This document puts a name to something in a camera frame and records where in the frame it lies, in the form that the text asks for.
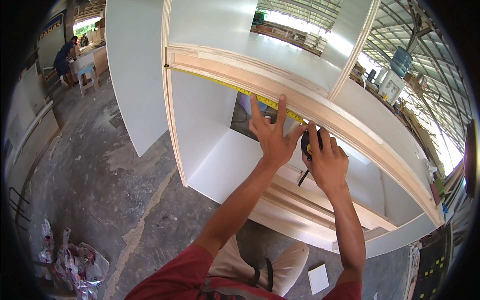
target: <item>plywood strip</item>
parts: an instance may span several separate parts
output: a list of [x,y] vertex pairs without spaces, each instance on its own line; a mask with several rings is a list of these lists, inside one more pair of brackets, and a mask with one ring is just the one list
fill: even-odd
[[[273,183],[281,185],[286,190],[307,199],[309,202],[315,203],[326,211],[333,212],[333,207],[323,191],[317,186],[313,178],[307,176],[299,187],[297,183],[301,178],[301,174],[295,171],[291,166],[282,166],[273,179]],[[397,225],[388,220],[386,217],[377,214],[370,208],[362,205],[355,199],[352,199],[353,207],[357,212],[360,224],[367,229],[383,227],[388,231],[397,229]]]
[[[318,239],[329,242],[336,241],[336,233],[334,230],[319,224],[317,219],[304,215],[302,212],[287,205],[280,204],[269,197],[262,196],[253,211],[262,214],[269,219],[275,220],[276,222],[287,223],[292,229],[295,228],[303,231]],[[289,235],[288,231],[281,231],[281,233]]]
[[195,56],[210,61],[220,62],[228,66],[270,78],[286,86],[297,87],[299,90],[307,87],[312,92],[309,93],[309,96],[321,95],[325,101],[328,95],[328,91],[324,88],[292,72],[235,52],[185,43],[170,43],[168,50],[176,54]]
[[360,35],[353,47],[352,53],[348,57],[348,61],[343,67],[342,72],[340,73],[339,78],[337,79],[334,87],[328,93],[328,100],[334,101],[335,97],[338,95],[338,92],[343,86],[343,83],[350,75],[350,72],[353,69],[353,66],[357,62],[357,59],[360,55],[363,46],[365,45],[365,41],[367,40],[368,35],[370,34],[370,30],[372,29],[373,21],[375,20],[375,16],[377,15],[378,8],[380,6],[381,0],[372,0],[370,3],[370,8],[368,10],[367,17],[365,18],[365,22],[363,23],[363,27],[360,31]]
[[[174,54],[167,53],[168,46],[168,33],[170,31],[170,10],[172,6],[172,0],[163,1],[163,14],[162,14],[162,43],[161,43],[161,54],[162,54],[162,65],[169,64],[174,59]],[[167,122],[168,122],[168,131],[170,132],[170,138],[172,139],[173,153],[175,155],[175,160],[177,162],[177,167],[180,174],[180,179],[184,187],[188,187],[185,175],[183,173],[183,167],[180,159],[180,151],[178,146],[177,131],[175,129],[175,115],[173,114],[173,97],[172,97],[172,78],[171,70],[166,68],[162,69],[163,72],[163,93],[165,97],[165,109],[167,111]]]
[[[389,145],[334,103],[322,104],[289,86],[216,61],[175,55],[175,60],[170,66],[215,78],[272,100],[278,99],[280,94],[285,94],[289,99],[287,106],[289,109],[306,119],[315,121],[351,145],[393,178],[419,204],[436,226],[439,227],[444,223],[429,191],[422,185],[417,174]],[[326,100],[321,95],[317,95],[316,98]]]

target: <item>sign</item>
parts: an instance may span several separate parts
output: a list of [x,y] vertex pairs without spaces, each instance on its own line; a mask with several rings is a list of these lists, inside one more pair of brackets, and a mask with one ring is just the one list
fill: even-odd
[[55,30],[57,27],[63,26],[63,17],[65,15],[67,10],[64,10],[60,13],[58,13],[56,16],[50,19],[50,21],[47,22],[47,25],[43,28],[42,33],[38,37],[38,40],[43,39],[47,34]]
[[262,25],[264,23],[264,13],[263,12],[255,12],[253,16],[253,25]]

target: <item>small white tile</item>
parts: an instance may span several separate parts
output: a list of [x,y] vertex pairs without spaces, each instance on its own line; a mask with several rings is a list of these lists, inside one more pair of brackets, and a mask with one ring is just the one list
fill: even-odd
[[312,295],[315,295],[319,291],[322,291],[329,286],[327,269],[324,264],[318,268],[308,271],[308,279],[310,280]]

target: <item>worker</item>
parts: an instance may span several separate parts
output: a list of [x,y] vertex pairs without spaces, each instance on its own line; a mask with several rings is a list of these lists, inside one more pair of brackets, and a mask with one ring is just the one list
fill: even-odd
[[72,88],[73,78],[72,72],[70,71],[70,67],[68,66],[69,63],[67,61],[68,57],[72,57],[73,60],[77,60],[77,55],[75,54],[75,45],[77,45],[77,36],[72,36],[70,41],[66,42],[65,45],[62,46],[60,51],[57,53],[55,57],[55,61],[53,62],[53,67],[57,70],[59,76],[63,76],[63,80]]
[[[315,132],[315,124],[299,125],[283,136],[287,100],[281,95],[275,124],[269,124],[251,95],[249,129],[257,136],[263,157],[247,179],[208,220],[200,235],[176,258],[140,282],[127,295],[143,299],[245,299],[279,300],[290,290],[307,261],[308,246],[297,241],[261,270],[240,257],[235,233],[247,220],[277,170],[292,157],[304,131]],[[309,134],[312,160],[302,159],[317,185],[325,192],[335,213],[335,227],[343,271],[336,286],[324,297],[361,299],[365,266],[365,242],[345,180],[348,157],[329,132],[320,129],[322,150],[316,134]]]

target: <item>white panel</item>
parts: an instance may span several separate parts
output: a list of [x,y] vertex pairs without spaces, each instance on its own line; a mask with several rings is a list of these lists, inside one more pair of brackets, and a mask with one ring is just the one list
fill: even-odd
[[168,39],[243,53],[256,6],[256,0],[173,0]]
[[292,72],[326,90],[332,89],[342,71],[313,53],[253,32],[250,32],[248,47],[242,54]]
[[187,183],[222,204],[250,175],[262,156],[256,140],[229,129]]
[[[290,165],[306,171],[307,167],[301,159],[300,141],[297,142],[292,158],[288,162]],[[384,193],[382,190],[382,183],[380,181],[380,172],[375,164],[365,164],[369,162],[367,158],[350,148],[352,152],[356,152],[358,155],[353,156],[347,152],[348,158],[348,171],[347,171],[347,184],[350,189],[352,198],[361,202],[364,205],[375,210],[377,213],[384,216]]]
[[372,0],[344,0],[322,58],[343,69],[357,43]]
[[335,98],[335,104],[365,124],[393,148],[417,174],[429,191],[424,152],[411,133],[380,101],[355,83],[346,80]]
[[385,217],[401,226],[423,213],[420,206],[390,176],[380,171],[385,193]]
[[399,227],[397,230],[390,231],[386,235],[366,242],[367,258],[404,247],[411,242],[423,238],[435,229],[437,229],[435,224],[423,213],[421,216]]
[[110,76],[139,156],[168,129],[160,59],[162,12],[162,0],[107,1],[105,39]]
[[188,182],[230,130],[237,91],[182,72],[172,71],[171,80],[178,146]]

